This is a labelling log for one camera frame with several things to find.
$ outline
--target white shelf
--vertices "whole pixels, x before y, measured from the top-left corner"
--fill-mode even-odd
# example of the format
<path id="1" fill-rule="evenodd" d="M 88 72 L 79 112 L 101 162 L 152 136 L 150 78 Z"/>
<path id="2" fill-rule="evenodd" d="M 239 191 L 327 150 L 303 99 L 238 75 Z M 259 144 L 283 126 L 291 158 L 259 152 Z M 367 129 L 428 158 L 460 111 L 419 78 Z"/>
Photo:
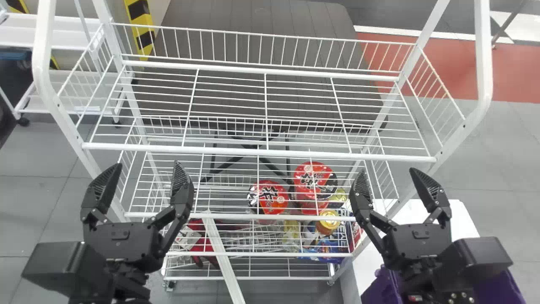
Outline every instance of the white shelf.
<path id="1" fill-rule="evenodd" d="M 231 257 L 237 280 L 323 280 L 332 276 L 329 266 L 310 260 L 286 257 Z M 162 270 L 164 280 L 223 280 L 220 270 L 208 262 L 203 268 L 190 257 L 168 257 Z"/>
<path id="2" fill-rule="evenodd" d="M 7 19 L 0 24 L 0 45 L 3 47 L 33 48 L 36 18 L 33 14 L 6 13 Z M 85 18 L 90 37 L 100 29 L 99 19 Z M 55 16 L 51 46 L 56 50 L 84 51 L 89 44 L 79 17 Z"/>
<path id="3" fill-rule="evenodd" d="M 127 41 L 139 29 L 114 26 Z M 120 77 L 105 88 L 107 111 L 84 149 L 270 157 L 288 155 L 286 138 L 288 146 L 304 147 L 291 152 L 296 157 L 436 162 L 435 154 L 464 121 L 414 44 L 154 29 L 161 39 L 149 55 L 134 54 L 131 46 L 122 53 Z M 170 45 L 172 39 L 176 44 Z M 109 48 L 107 41 L 101 48 Z M 400 88 L 399 72 L 413 52 L 420 59 Z M 83 62 L 75 69 L 85 70 Z M 118 97 L 131 89 L 134 94 Z M 118 116 L 111 110 L 120 109 L 121 100 L 128 102 Z M 130 131 L 111 135 L 111 116 Z M 141 118 L 136 128 L 129 124 L 133 118 Z M 122 144 L 129 136 L 141 144 Z M 218 151 L 213 143 L 260 148 Z"/>
<path id="4" fill-rule="evenodd" d="M 270 217 L 271 219 L 298 219 L 316 220 L 322 219 L 317 216 L 321 211 L 318 205 L 313 206 L 310 215 L 301 213 L 301 208 L 295 203 L 294 196 L 299 192 L 293 184 L 295 169 L 305 162 L 321 162 L 330 167 L 335 173 L 337 184 L 348 194 L 350 185 L 356 178 L 356 173 L 365 170 L 370 180 L 374 199 L 384 201 L 384 209 L 379 210 L 385 214 L 395 203 L 397 190 L 388 163 L 386 161 L 361 161 L 356 167 L 350 160 L 338 159 L 309 159 L 294 157 L 274 157 L 261 160 L 260 157 L 244 156 L 231 160 L 227 155 L 211 154 L 164 154 L 144 153 L 142 165 L 135 164 L 133 167 L 140 168 L 138 172 L 130 172 L 129 177 L 136 177 L 137 183 L 131 195 L 127 217 L 145 218 L 155 215 L 169 205 L 169 189 L 174 161 L 180 161 L 185 170 L 191 176 L 195 194 L 192 218 L 206 217 L 206 210 L 210 210 L 212 217 L 221 219 L 249 220 L 255 218 Z M 275 168 L 269 168 L 264 162 L 271 163 Z M 230 164 L 227 169 L 217 170 L 220 166 Z M 283 187 L 289 203 L 280 215 L 256 215 L 248 205 L 248 192 L 250 187 L 257 185 L 258 181 L 272 180 Z"/>
<path id="5" fill-rule="evenodd" d="M 71 71 L 66 70 L 51 69 L 49 71 L 52 86 L 56 91 L 59 91 L 62 88 L 62 85 L 65 83 L 65 80 L 70 73 Z M 103 88 L 112 88 L 115 79 L 118 77 L 118 73 L 109 72 L 102 76 L 97 72 L 75 71 L 73 77 L 79 81 L 70 82 L 65 88 L 66 94 L 60 98 L 60 101 L 68 114 L 79 116 L 101 115 L 103 112 L 103 115 L 108 117 L 115 116 L 115 113 L 118 112 L 116 107 L 104 108 L 109 92 L 103 89 L 97 90 L 94 94 L 93 86 L 103 79 L 101 86 L 103 86 Z M 111 98 L 121 101 L 124 96 L 125 94 L 118 92 L 111 95 Z M 15 106 L 15 110 L 18 113 L 49 113 L 33 82 Z"/>

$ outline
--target white metal frame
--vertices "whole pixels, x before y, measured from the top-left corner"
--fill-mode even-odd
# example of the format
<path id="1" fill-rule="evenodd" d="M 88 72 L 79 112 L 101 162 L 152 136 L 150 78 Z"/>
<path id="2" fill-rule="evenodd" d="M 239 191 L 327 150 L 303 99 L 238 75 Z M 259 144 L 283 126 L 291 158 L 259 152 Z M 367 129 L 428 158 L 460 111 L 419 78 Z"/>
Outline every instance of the white metal frame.
<path id="1" fill-rule="evenodd" d="M 79 69 L 73 73 L 71 70 L 50 70 L 49 73 L 53 77 L 52 84 L 55 90 L 59 90 L 61 85 L 65 83 L 67 77 L 75 74 L 77 83 L 70 83 L 70 86 L 66 88 L 71 91 L 71 97 L 62 98 L 62 103 L 67 107 L 67 113 L 70 115 L 99 115 L 101 113 L 101 107 L 104 105 L 106 96 L 105 90 L 98 92 L 98 97 L 92 95 L 92 91 L 88 91 L 87 87 L 102 80 L 103 71 L 108 68 L 107 62 L 110 54 L 106 54 L 101 50 L 87 51 L 92 47 L 97 48 L 100 42 L 103 40 L 103 31 L 101 29 L 101 23 L 99 19 L 85 18 L 80 8 L 79 0 L 74 0 L 79 17 L 63 17 L 55 16 L 53 31 L 56 38 L 52 45 L 53 49 L 58 50 L 70 50 L 82 52 L 81 57 L 84 60 L 88 60 L 86 67 L 91 71 L 84 71 Z M 33 14 L 20 14 L 8 12 L 7 4 L 4 1 L 0 1 L 0 33 L 2 33 L 0 39 L 0 46 L 2 47 L 19 47 L 29 48 L 33 47 L 33 38 L 35 36 L 35 27 L 37 15 Z M 3 92 L 3 99 L 5 100 L 9 110 L 13 114 L 16 120 L 21 118 L 22 114 L 48 114 L 49 111 L 43 104 L 40 94 L 36 90 L 36 85 L 32 82 L 27 88 L 23 96 L 18 100 L 15 106 L 12 106 Z M 119 100 L 125 97 L 125 94 L 115 96 Z M 95 102 L 94 106 L 87 109 L 89 100 L 102 100 L 102 104 Z M 121 102 L 118 102 L 118 109 L 108 110 L 107 113 L 112 117 L 115 123 L 118 123 L 117 114 L 120 111 Z"/>

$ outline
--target canned drink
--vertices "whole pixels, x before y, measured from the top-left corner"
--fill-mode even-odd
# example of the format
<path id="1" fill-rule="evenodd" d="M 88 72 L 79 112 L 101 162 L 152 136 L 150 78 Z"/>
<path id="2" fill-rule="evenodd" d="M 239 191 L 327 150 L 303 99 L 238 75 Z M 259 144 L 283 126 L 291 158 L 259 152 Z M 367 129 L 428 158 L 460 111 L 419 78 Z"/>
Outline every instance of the canned drink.
<path id="1" fill-rule="evenodd" d="M 332 169 L 321 162 L 305 162 L 293 175 L 296 199 L 306 215 L 317 215 L 326 209 L 328 199 L 338 188 L 338 178 Z"/>
<path id="2" fill-rule="evenodd" d="M 343 206 L 347 201 L 349 200 L 349 197 L 347 195 L 347 192 L 345 192 L 345 189 L 338 188 L 334 195 L 332 195 L 328 199 L 328 207 L 330 209 L 338 209 Z"/>
<path id="3" fill-rule="evenodd" d="M 289 205 L 285 188 L 272 180 L 261 180 L 249 188 L 247 204 L 255 214 L 281 214 Z M 274 220 L 259 220 L 261 224 L 271 224 Z"/>
<path id="4" fill-rule="evenodd" d="M 323 210 L 319 213 L 320 216 L 338 216 L 338 213 L 335 210 Z M 331 235 L 334 233 L 334 230 L 336 230 L 339 225 L 341 224 L 341 221 L 335 221 L 335 220 L 320 220 L 315 223 L 315 226 L 317 228 L 317 231 L 319 231 L 321 234 L 324 235 Z"/>

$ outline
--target grocery item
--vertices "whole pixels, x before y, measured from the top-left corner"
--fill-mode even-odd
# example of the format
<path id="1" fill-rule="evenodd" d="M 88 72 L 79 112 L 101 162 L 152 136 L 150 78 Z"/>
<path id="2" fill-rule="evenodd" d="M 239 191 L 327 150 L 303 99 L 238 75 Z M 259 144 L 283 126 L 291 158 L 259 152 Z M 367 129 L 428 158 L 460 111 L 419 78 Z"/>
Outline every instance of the grocery item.
<path id="1" fill-rule="evenodd" d="M 316 247 L 313 248 L 302 248 L 302 252 L 307 253 L 340 253 L 340 248 L 338 247 L 338 241 L 328 238 L 321 239 Z M 324 263 L 333 263 L 341 264 L 343 262 L 343 257 L 335 256 L 299 256 L 298 259 L 301 260 L 313 260 Z"/>
<path id="2" fill-rule="evenodd" d="M 302 225 L 302 246 L 309 248 L 318 243 L 321 234 L 315 227 L 315 221 Z"/>
<path id="3" fill-rule="evenodd" d="M 283 221 L 283 248 L 288 252 L 299 252 L 301 246 L 300 223 L 294 220 Z"/>
<path id="4" fill-rule="evenodd" d="M 347 201 L 349 200 L 349 197 L 347 195 L 347 192 L 345 192 L 345 189 L 338 188 L 334 195 L 332 195 L 328 199 L 328 206 L 329 209 L 338 209 L 343 206 Z"/>
<path id="5" fill-rule="evenodd" d="M 326 209 L 328 199 L 338 188 L 338 178 L 332 169 L 315 161 L 299 165 L 293 175 L 295 198 L 306 215 L 317 215 Z"/>
<path id="6" fill-rule="evenodd" d="M 319 213 L 320 216 L 338 216 L 338 213 L 335 210 L 325 209 Z M 317 231 L 323 235 L 330 235 L 336 230 L 341 221 L 335 221 L 335 220 L 321 220 L 317 221 L 315 223 L 315 227 L 317 228 Z"/>
<path id="7" fill-rule="evenodd" d="M 272 180 L 260 180 L 249 188 L 247 203 L 255 214 L 281 214 L 289 205 L 289 196 L 285 188 Z M 270 224 L 275 221 L 258 221 Z"/>
<path id="8" fill-rule="evenodd" d="M 339 216 L 354 216 L 352 212 L 344 208 L 337 209 L 336 211 Z M 348 245 L 349 251 L 353 252 L 356 244 L 358 244 L 360 241 L 360 236 L 362 235 L 362 228 L 360 228 L 360 225 L 358 225 L 357 222 L 347 221 L 345 222 L 345 226 L 340 226 L 338 228 L 338 231 L 341 231 L 340 238 L 342 238 L 342 242 L 344 242 L 344 244 L 341 246 L 346 247 Z"/>

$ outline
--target hazard tape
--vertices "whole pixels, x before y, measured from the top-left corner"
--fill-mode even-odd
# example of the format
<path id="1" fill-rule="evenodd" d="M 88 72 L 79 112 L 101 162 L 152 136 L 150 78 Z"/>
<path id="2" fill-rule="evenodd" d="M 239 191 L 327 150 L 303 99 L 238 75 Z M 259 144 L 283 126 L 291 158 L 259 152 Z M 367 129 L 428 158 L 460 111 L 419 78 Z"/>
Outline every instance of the hazard tape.
<path id="1" fill-rule="evenodd" d="M 147 0 L 124 0 L 127 17 L 131 24 L 154 25 L 152 15 Z M 156 33 L 154 29 L 147 27 L 132 27 L 133 39 L 139 55 L 150 55 L 154 48 Z M 140 60 L 148 60 L 148 57 L 141 57 Z"/>
<path id="2" fill-rule="evenodd" d="M 12 12 L 18 12 L 21 14 L 29 14 L 28 7 L 26 7 L 26 4 L 23 0 L 6 0 L 6 2 L 9 5 L 9 8 Z M 56 61 L 54 56 L 51 56 L 51 61 L 49 62 L 49 67 L 51 69 L 59 70 L 60 66 L 58 65 L 58 62 Z"/>

